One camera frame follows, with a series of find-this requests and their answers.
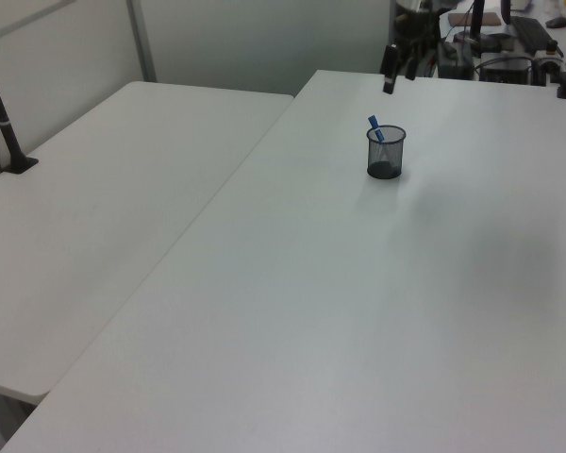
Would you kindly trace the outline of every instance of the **desk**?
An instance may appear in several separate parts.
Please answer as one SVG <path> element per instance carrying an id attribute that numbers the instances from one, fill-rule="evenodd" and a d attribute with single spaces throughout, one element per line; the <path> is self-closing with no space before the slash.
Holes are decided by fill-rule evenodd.
<path id="1" fill-rule="evenodd" d="M 0 393 L 38 403 L 291 102 L 132 83 L 0 176 Z"/>
<path id="2" fill-rule="evenodd" d="M 566 102 L 381 87 L 318 72 L 4 453 L 566 452 Z"/>
<path id="3" fill-rule="evenodd" d="M 564 53 L 564 61 L 566 61 L 566 27 L 565 28 L 555 28 L 555 29 L 550 29 L 550 28 L 545 27 L 545 23 L 547 21 L 549 21 L 550 19 L 558 17 L 559 13 L 554 13 L 553 11 L 545 12 L 545 8 L 544 8 L 543 3 L 544 2 L 542 0 L 534 0 L 533 4 L 532 4 L 532 6 L 530 7 L 529 10 L 527 10 L 525 12 L 512 11 L 511 15 L 512 16 L 531 17 L 531 18 L 537 19 L 539 22 L 541 22 L 541 25 L 543 26 L 543 28 L 545 28 L 545 31 L 547 31 L 547 33 L 549 33 L 549 36 L 551 36 L 554 40 L 558 41 L 558 47 Z M 472 4 L 472 2 L 470 2 L 469 0 L 463 1 L 463 2 L 458 4 L 457 9 L 450 11 L 450 13 L 465 12 L 470 8 L 471 4 Z M 485 4 L 485 12 L 487 12 L 487 11 L 496 12 L 497 15 L 499 16 L 499 18 L 501 19 L 500 4 L 501 4 L 500 0 L 487 0 L 487 2 Z M 441 16 L 441 20 L 440 20 L 441 36 L 443 36 L 443 37 L 447 35 L 449 30 L 451 30 L 451 26 L 449 25 L 449 20 L 448 20 L 448 17 L 447 17 L 448 14 L 449 14 L 449 12 L 444 13 Z M 486 34 L 508 33 L 509 35 L 517 36 L 512 25 L 506 25 L 505 23 L 503 23 L 503 19 L 501 19 L 501 21 L 502 21 L 502 24 L 500 26 L 483 26 L 482 27 L 482 33 L 486 33 Z M 451 42 L 453 40 L 453 36 L 456 33 L 458 33 L 459 31 L 462 31 L 462 30 L 463 30 L 462 26 L 456 27 L 453 31 L 451 31 L 451 34 L 449 35 L 447 40 L 449 42 Z"/>

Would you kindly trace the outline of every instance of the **blue pen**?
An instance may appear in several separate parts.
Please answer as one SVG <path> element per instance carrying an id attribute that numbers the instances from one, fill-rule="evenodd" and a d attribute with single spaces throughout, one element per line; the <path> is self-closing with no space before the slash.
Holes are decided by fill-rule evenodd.
<path id="1" fill-rule="evenodd" d="M 381 130 L 379 130 L 379 123 L 377 122 L 375 115 L 369 117 L 369 123 L 371 123 L 371 127 L 375 129 L 375 135 L 377 136 L 377 139 L 380 143 L 382 143 L 384 141 L 384 134 L 382 134 Z"/>

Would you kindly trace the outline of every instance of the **white wall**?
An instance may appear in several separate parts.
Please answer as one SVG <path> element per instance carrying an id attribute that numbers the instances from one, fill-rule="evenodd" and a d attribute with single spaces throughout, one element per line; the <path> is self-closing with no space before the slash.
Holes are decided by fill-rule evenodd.
<path id="1" fill-rule="evenodd" d="M 139 0 L 158 81 L 296 95 L 317 69 L 376 73 L 390 0 Z"/>
<path id="2" fill-rule="evenodd" d="M 25 153 L 141 79 L 125 0 L 77 0 L 0 38 L 0 93 Z"/>
<path id="3" fill-rule="evenodd" d="M 57 7 L 60 0 L 0 0 L 0 30 L 10 28 L 43 10 Z"/>

